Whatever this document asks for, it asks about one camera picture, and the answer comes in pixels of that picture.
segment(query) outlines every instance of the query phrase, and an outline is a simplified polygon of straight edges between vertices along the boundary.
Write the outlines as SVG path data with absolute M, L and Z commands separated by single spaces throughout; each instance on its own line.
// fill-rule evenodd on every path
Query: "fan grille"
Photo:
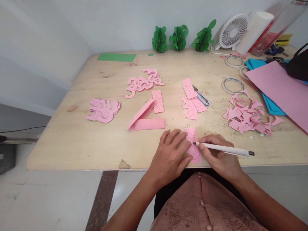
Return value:
M 230 47 L 239 41 L 245 34 L 248 21 L 245 17 L 239 17 L 231 21 L 222 32 L 221 42 L 224 46 Z

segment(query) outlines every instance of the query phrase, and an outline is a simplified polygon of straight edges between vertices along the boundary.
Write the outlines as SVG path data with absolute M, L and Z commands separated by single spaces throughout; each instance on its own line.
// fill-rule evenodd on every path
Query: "tape roll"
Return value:
M 238 59 L 239 61 L 241 61 L 241 65 L 233 65 L 231 63 L 229 63 L 229 59 Z M 240 68 L 241 66 L 244 65 L 244 60 L 241 58 L 241 57 L 238 57 L 238 56 L 228 56 L 226 59 L 225 59 L 225 63 L 229 66 L 229 67 L 233 67 L 233 68 Z
M 242 67 L 242 68 L 240 69 L 240 71 L 239 71 L 240 76 L 241 76 L 243 79 L 250 81 L 250 79 L 247 77 L 247 75 L 245 75 L 245 74 L 243 73 L 243 70 L 245 70 L 245 69 L 247 69 L 248 71 L 250 71 L 249 67 L 244 66 L 244 67 Z
M 238 83 L 238 84 L 242 87 L 242 89 L 241 89 L 240 91 L 243 91 L 243 90 L 245 89 L 244 84 L 243 84 L 241 81 L 239 81 L 238 79 L 235 79 L 235 78 L 228 78 L 228 79 L 225 79 L 225 80 L 222 82 L 221 86 L 222 86 L 222 88 L 225 90 L 225 92 L 227 92 L 227 93 L 229 93 L 229 94 L 231 94 L 231 95 L 235 95 L 235 94 L 239 93 L 240 91 L 239 91 L 239 92 L 233 92 L 233 91 L 228 90 L 228 89 L 226 88 L 226 86 L 225 86 L 225 83 L 226 83 L 227 81 L 234 81 L 234 82 Z

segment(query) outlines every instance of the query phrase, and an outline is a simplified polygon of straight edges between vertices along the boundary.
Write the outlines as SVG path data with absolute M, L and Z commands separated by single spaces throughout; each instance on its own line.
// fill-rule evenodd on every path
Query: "white fan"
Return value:
M 215 50 L 222 48 L 232 48 L 241 41 L 248 28 L 248 16 L 246 14 L 237 14 L 229 18 L 220 30 L 219 42 L 215 45 Z

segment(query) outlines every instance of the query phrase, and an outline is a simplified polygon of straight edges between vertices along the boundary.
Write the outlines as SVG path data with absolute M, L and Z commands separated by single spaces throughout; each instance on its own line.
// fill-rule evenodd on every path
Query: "hand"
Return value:
M 179 134 L 180 132 L 180 129 L 176 129 L 171 133 L 168 130 L 162 134 L 152 163 L 144 175 L 155 185 L 157 191 L 179 177 L 193 158 L 186 156 L 183 159 L 184 153 L 192 143 L 186 141 L 178 147 L 187 135 L 186 132 Z
M 200 143 L 212 143 L 221 146 L 234 147 L 233 143 L 226 141 L 222 135 L 208 135 L 199 140 Z M 203 144 L 199 144 L 201 154 L 211 167 L 223 178 L 229 182 L 236 181 L 243 173 L 238 161 L 238 157 L 231 154 L 225 154 L 223 151 L 211 151 Z

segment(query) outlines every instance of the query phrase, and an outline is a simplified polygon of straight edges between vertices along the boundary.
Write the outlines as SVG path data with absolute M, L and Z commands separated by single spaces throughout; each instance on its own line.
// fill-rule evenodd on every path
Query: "tiled floor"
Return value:
M 1 231 L 84 231 L 101 171 L 26 169 L 33 145 L 18 147 L 17 166 L 0 176 Z M 308 224 L 308 166 L 247 167 L 250 177 L 273 198 Z M 119 172 L 109 218 L 140 181 L 144 172 Z M 138 230 L 149 230 L 154 200 Z

